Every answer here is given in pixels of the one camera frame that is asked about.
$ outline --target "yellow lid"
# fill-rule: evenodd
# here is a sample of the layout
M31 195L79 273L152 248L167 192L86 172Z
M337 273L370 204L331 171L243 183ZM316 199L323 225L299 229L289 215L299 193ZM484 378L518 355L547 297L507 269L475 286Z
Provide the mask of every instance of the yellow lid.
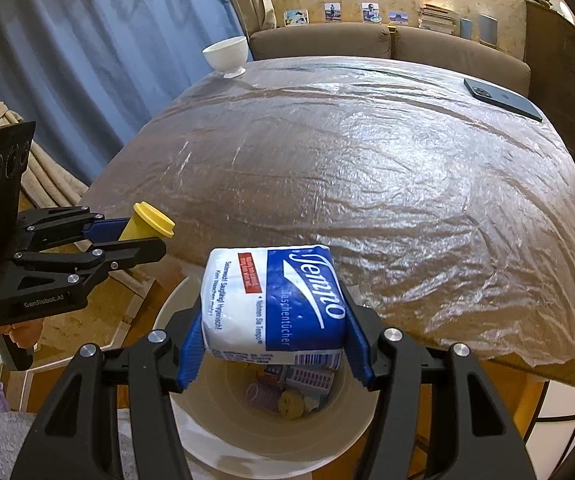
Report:
M147 202L134 204L134 211L145 220L153 229L156 229L163 236L168 238L174 235L174 222L161 213L157 208Z

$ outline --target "picture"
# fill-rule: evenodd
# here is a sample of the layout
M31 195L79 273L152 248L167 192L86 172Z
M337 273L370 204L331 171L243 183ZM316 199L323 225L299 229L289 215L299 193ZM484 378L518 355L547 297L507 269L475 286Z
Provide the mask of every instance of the picture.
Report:
M390 23L394 23L395 25L410 25L410 17L406 12L390 11L389 16Z
M339 22L341 20L341 4L325 4L325 21Z
M373 2L363 2L361 4L361 8L363 9L364 22L381 23L382 18L378 9L378 4Z
M294 9L286 10L283 13L285 18L285 27L290 27L291 25L307 25L310 23L310 19L307 16L307 9Z

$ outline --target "wooden cabinet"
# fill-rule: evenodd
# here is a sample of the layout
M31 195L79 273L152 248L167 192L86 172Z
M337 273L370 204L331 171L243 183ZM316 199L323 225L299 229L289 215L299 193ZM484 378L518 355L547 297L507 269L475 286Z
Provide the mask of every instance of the wooden cabinet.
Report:
M554 10L526 4L529 98L547 115L575 161L575 26Z

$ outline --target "barcode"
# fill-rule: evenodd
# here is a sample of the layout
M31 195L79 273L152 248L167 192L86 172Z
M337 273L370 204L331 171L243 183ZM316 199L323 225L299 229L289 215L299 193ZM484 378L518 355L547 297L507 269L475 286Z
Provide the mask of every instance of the barcode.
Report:
M338 370L341 368L341 352L333 354L298 354L294 356L295 365L322 365Z

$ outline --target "brown sofa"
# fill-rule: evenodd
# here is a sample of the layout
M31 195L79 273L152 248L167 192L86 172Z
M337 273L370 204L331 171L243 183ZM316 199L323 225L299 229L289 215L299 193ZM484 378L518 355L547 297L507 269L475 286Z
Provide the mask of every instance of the brown sofa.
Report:
M254 59L299 56L362 56L438 66L493 82L527 96L530 68L488 46L415 27L371 23L312 23L251 35Z

